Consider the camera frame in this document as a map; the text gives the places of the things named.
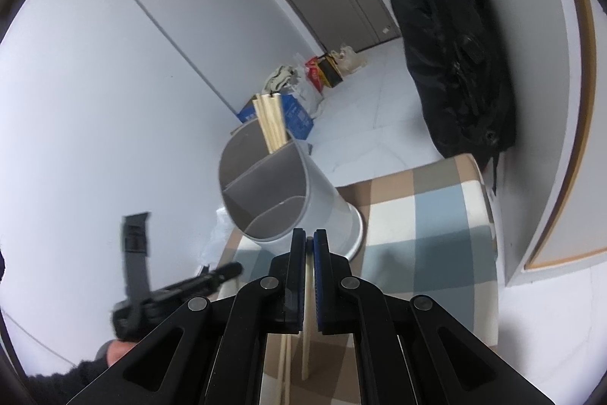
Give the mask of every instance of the plaid fabric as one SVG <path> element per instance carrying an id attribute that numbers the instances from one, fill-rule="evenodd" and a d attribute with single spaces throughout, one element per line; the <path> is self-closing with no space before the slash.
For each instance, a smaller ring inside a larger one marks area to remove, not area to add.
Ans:
<path id="1" fill-rule="evenodd" d="M 483 179 L 464 154 L 339 188 L 365 220 L 365 242 L 350 263 L 355 276 L 403 299 L 426 294 L 486 345 L 497 344 L 497 245 Z M 234 231 L 220 264 L 239 261 L 241 279 L 219 298 L 268 273 L 272 255 Z M 360 403 L 351 335 L 316 333 L 311 376 L 301 381 L 302 347 L 293 341 L 291 403 Z M 280 336 L 269 335 L 260 403 L 274 403 Z"/>

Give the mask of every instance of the blue box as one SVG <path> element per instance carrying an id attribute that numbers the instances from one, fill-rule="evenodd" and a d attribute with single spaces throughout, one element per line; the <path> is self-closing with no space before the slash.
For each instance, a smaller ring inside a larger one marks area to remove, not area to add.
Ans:
<path id="1" fill-rule="evenodd" d="M 282 111 L 285 114 L 286 128 L 296 139 L 306 139 L 312 131 L 314 121 L 293 95 L 280 95 Z M 236 114 L 241 123 L 246 123 L 255 117 L 253 99 L 249 100 L 244 108 Z"/>

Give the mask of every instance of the black backpack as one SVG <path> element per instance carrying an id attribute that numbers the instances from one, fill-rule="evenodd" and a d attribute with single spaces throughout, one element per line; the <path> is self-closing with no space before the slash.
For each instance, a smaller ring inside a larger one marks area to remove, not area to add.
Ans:
<path id="1" fill-rule="evenodd" d="M 481 170 L 493 158 L 495 171 L 500 151 L 514 144 L 516 123 L 508 66 L 487 2 L 390 1 L 436 149 L 445 158 L 471 153 Z"/>

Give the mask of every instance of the person's hand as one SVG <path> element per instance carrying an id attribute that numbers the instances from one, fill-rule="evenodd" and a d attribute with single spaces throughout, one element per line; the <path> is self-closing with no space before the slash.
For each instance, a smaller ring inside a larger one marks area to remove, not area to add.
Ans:
<path id="1" fill-rule="evenodd" d="M 107 365 L 113 366 L 135 345 L 136 344 L 133 342 L 121 342 L 120 340 L 114 340 L 112 343 L 110 343 L 110 346 L 107 348 L 107 352 L 105 353 Z"/>

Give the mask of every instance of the floor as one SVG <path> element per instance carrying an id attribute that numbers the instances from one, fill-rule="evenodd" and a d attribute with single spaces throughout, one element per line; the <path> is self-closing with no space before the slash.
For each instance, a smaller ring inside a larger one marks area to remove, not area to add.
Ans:
<path id="1" fill-rule="evenodd" d="M 441 158 L 401 41 L 364 55 L 366 67 L 324 91 L 324 110 L 308 138 L 312 159 L 335 186 Z M 491 199 L 499 233 L 499 198 Z M 498 283 L 499 355 L 556 405 L 583 404 L 607 369 L 607 263 L 506 288 L 499 256 Z"/>

